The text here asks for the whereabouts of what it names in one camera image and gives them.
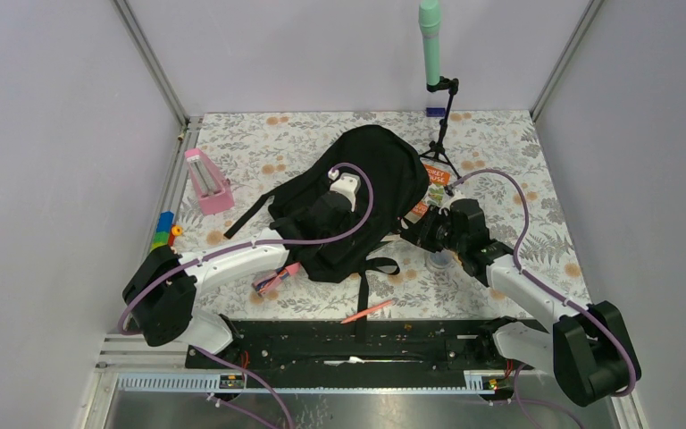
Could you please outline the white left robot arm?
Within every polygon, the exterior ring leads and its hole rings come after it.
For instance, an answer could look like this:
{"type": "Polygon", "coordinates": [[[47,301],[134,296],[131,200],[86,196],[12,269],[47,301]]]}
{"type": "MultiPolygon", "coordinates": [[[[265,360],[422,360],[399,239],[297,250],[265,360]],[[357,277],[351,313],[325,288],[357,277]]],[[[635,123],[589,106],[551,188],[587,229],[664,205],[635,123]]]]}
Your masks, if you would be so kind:
{"type": "Polygon", "coordinates": [[[218,366],[233,366],[241,355],[239,340],[223,318],[198,309],[196,300],[224,283],[283,268],[293,250],[346,239],[363,225],[317,240],[284,240],[265,228],[247,239],[182,255],[167,246],[155,248],[123,290],[126,307],[118,331],[141,334],[151,347],[182,342],[207,353],[218,366]]]}

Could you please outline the black student backpack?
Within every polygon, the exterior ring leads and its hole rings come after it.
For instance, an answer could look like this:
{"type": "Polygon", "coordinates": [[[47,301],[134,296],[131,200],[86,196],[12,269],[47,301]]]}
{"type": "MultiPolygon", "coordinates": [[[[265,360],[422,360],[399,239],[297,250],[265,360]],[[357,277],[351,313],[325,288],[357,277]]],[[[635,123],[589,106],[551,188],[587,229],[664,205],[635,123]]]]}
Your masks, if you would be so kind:
{"type": "Polygon", "coordinates": [[[266,206],[271,228],[290,246],[313,282],[350,274],[399,273],[397,262],[372,257],[425,196],[430,179],[416,150],[393,131],[368,124],[347,130],[305,172],[263,194],[225,232],[233,237],[266,206]]]}

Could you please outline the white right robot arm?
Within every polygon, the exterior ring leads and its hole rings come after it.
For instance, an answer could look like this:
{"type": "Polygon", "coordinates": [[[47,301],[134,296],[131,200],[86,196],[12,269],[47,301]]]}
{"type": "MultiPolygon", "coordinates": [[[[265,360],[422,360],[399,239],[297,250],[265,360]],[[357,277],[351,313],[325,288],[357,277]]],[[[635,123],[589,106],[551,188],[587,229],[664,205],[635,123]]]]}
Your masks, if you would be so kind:
{"type": "Polygon", "coordinates": [[[498,368],[508,359],[528,364],[553,375],[580,407],[630,393],[641,378],[620,310],[609,301],[569,298],[523,268],[511,247],[491,238],[477,201],[430,206],[417,222],[402,221],[400,236],[429,252],[454,253],[468,275],[505,294],[540,324],[533,329],[510,317],[492,322],[488,337],[476,345],[485,366],[498,368]]]}

